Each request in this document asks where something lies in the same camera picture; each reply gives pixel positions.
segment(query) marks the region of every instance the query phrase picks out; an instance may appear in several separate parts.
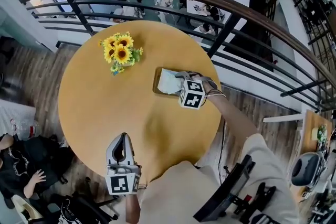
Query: yellow flower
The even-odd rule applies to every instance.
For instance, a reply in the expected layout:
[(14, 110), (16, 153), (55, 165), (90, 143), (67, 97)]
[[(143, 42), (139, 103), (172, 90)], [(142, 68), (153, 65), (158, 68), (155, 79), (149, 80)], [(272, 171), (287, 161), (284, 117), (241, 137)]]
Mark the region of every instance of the yellow flower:
[(124, 63), (127, 63), (132, 56), (131, 51), (128, 49), (128, 47), (124, 47), (121, 44), (116, 46), (116, 52), (114, 54), (115, 60), (123, 65)]
[(103, 45), (104, 47), (107, 47), (108, 45), (114, 47), (117, 45), (117, 38), (115, 36), (108, 37), (107, 39), (104, 40)]
[(113, 65), (111, 68), (110, 68), (111, 72), (116, 72), (116, 71), (119, 71), (119, 66), (115, 66)]
[(133, 42), (134, 40), (128, 35), (118, 37), (118, 45), (122, 45), (124, 47), (133, 47)]
[(115, 54), (115, 47), (113, 47), (110, 44), (105, 45), (104, 57), (105, 57), (106, 62), (111, 63), (114, 54)]
[(135, 58), (133, 57), (132, 60), (130, 61), (130, 65), (134, 66), (134, 64), (135, 64)]

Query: tissue paper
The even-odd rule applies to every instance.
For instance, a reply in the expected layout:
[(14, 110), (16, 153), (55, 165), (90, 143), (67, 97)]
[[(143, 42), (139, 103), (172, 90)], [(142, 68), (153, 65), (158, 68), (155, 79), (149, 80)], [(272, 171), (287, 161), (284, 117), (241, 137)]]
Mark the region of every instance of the tissue paper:
[(159, 85), (157, 88), (167, 94), (176, 93), (181, 90), (182, 79), (175, 77), (178, 72), (162, 68)]

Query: flower bouquet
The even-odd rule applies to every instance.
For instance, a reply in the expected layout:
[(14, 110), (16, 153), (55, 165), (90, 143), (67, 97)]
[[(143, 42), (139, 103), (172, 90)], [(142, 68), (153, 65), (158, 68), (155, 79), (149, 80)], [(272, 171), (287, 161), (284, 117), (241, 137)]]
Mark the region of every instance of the flower bouquet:
[(140, 61), (143, 53), (142, 47), (135, 49), (134, 40), (129, 32), (126, 34), (116, 33), (113, 36), (99, 41), (99, 46), (104, 47), (104, 57), (106, 62), (111, 63), (111, 72), (115, 76), (124, 72), (124, 67), (133, 66)]

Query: round wooden table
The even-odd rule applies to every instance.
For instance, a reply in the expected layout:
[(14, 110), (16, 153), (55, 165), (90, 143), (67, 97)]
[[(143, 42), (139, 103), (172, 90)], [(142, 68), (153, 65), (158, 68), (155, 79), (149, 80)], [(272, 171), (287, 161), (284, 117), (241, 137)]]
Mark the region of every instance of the round wooden table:
[[(129, 31), (140, 62), (116, 75), (98, 41)], [(150, 182), (181, 161), (192, 163), (210, 147), (221, 119), (210, 103), (199, 110), (180, 107), (178, 99), (153, 92), (157, 67), (192, 70), (218, 85), (214, 65), (189, 35), (169, 25), (132, 21), (98, 32), (71, 59), (62, 78), (58, 109), (65, 137), (79, 159), (97, 174), (106, 173), (106, 149), (127, 132), (141, 182)]]

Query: wooden floor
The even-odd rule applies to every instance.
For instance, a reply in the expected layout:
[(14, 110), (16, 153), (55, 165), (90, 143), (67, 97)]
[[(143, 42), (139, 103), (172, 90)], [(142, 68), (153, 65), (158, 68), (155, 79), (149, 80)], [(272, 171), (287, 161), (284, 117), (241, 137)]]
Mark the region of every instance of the wooden floor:
[[(43, 136), (49, 137), (56, 134), (61, 138), (63, 132), (58, 118), (58, 90), (62, 74), (78, 47), (61, 45), (58, 52), (53, 54), (48, 51), (43, 52), (22, 47), (15, 42), (10, 45), (15, 47), (15, 54), (3, 70), (5, 83), (0, 92), (1, 98), (36, 107), (36, 120), (41, 125)], [(296, 134), (296, 122), (264, 124), (262, 120), (266, 116), (288, 115), (291, 112), (236, 90), (225, 87), (223, 90), (230, 102), (241, 109), (256, 124), (267, 145), (279, 157), (283, 170), (288, 171), (299, 142), (299, 136)], [(198, 166), (211, 165), (217, 174), (222, 145), (222, 128), (223, 123), (221, 122), (211, 148), (198, 162)], [(226, 129), (225, 137), (221, 167), (227, 165), (231, 168), (238, 160), (240, 148), (236, 145), (234, 136), (229, 129)], [(77, 158), (65, 175), (69, 183), (66, 185), (55, 184), (45, 193), (45, 198), (48, 199), (51, 193), (71, 195), (86, 176), (91, 178), (91, 190), (96, 201), (108, 199), (109, 195), (104, 178), (95, 174)]]

